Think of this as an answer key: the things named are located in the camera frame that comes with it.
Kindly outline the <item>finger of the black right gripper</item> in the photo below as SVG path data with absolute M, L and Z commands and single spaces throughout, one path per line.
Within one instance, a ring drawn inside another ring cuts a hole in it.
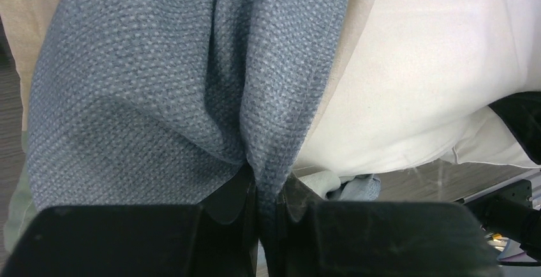
M 540 92 L 521 92 L 489 105 L 526 155 L 540 165 Z

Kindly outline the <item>blue beige patchwork pillowcase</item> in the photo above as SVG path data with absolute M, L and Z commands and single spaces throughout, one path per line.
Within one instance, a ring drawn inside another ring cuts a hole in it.
M 243 165 L 263 244 L 374 0 L 1 0 L 26 164 L 4 246 L 59 205 L 194 204 Z

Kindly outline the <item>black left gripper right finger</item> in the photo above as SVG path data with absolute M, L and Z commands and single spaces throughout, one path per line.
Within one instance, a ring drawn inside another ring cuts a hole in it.
M 501 276 L 475 217 L 446 202 L 324 200 L 289 177 L 271 276 Z

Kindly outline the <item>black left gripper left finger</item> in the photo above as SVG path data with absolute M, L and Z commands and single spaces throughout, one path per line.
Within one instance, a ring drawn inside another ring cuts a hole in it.
M 3 276 L 254 276 L 249 166 L 197 204 L 59 206 L 35 217 Z

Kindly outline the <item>white pillow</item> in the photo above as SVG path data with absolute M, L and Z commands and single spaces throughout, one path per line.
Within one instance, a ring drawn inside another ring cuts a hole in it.
M 540 89 L 540 0 L 349 0 L 293 166 L 355 176 L 437 159 L 533 168 L 490 103 Z

